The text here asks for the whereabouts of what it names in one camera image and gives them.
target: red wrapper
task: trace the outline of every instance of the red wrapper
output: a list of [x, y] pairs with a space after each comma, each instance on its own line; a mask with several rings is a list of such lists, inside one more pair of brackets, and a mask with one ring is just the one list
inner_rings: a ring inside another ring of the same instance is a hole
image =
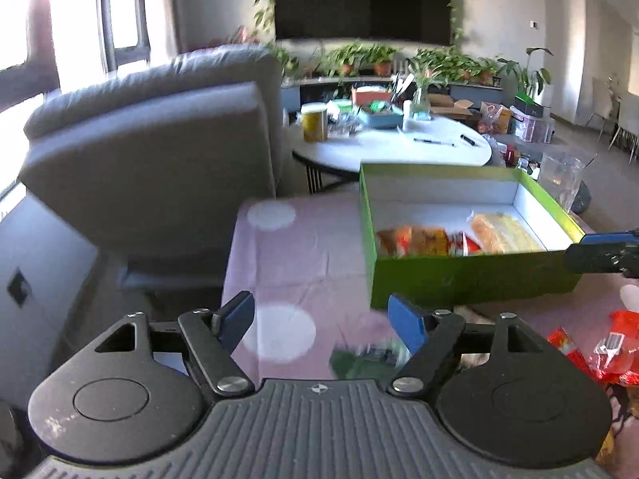
[[597, 380], [592, 369], [588, 365], [586, 358], [584, 358], [583, 354], [575, 343], [573, 339], [570, 338], [570, 335], [566, 332], [564, 328], [559, 328], [553, 331], [548, 337], [548, 342], [554, 345], [558, 350], [560, 350], [568, 360], [570, 360], [573, 364], [575, 364], [579, 369], [581, 369], [584, 373], [586, 373], [593, 380]]
[[598, 380], [622, 386], [639, 386], [639, 313], [622, 310], [614, 312], [610, 318], [612, 325], [608, 336], [622, 338], [621, 350], [608, 357], [605, 345], [608, 337], [602, 339], [589, 359]]

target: chair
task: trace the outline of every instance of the chair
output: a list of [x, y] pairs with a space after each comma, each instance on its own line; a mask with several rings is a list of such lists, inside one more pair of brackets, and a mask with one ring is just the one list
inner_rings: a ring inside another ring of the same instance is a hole
[[598, 142], [601, 140], [603, 130], [606, 127], [606, 121], [610, 117], [612, 111], [612, 91], [608, 88], [608, 85], [604, 81], [597, 78], [592, 78], [592, 115], [588, 119], [586, 126], [590, 124], [590, 121], [595, 115], [598, 115], [603, 119], [601, 130], [599, 132]]
[[19, 178], [129, 283], [220, 285], [239, 206], [276, 195], [281, 78], [266, 49], [232, 45], [60, 95], [25, 125]]
[[639, 145], [639, 96], [633, 94], [625, 94], [621, 101], [621, 109], [619, 110], [619, 125], [612, 138], [612, 142], [608, 146], [608, 150], [612, 147], [619, 133], [631, 135], [633, 138], [632, 150], [630, 151], [630, 162], [633, 156], [637, 155]]

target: pen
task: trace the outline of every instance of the pen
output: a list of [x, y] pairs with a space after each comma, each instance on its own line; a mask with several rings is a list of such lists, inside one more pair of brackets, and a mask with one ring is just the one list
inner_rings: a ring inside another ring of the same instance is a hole
[[449, 145], [451, 147], [455, 147], [454, 144], [449, 144], [447, 142], [439, 142], [438, 140], [428, 140], [428, 139], [413, 139], [414, 142], [422, 142], [424, 144], [435, 144], [435, 145]]
[[461, 140], [465, 140], [466, 142], [468, 142], [470, 145], [477, 145], [477, 143], [475, 143], [474, 140], [469, 139], [466, 135], [462, 135], [461, 136]]

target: television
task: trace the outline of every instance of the television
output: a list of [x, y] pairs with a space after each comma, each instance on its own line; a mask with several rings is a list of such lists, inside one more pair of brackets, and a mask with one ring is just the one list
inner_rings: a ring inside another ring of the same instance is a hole
[[275, 0], [278, 40], [450, 44], [450, 0]]

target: yellow canister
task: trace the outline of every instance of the yellow canister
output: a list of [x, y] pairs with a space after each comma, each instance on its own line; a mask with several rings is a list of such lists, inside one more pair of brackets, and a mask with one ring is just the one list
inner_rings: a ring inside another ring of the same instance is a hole
[[303, 105], [301, 115], [306, 142], [322, 142], [328, 138], [328, 112], [324, 103]]

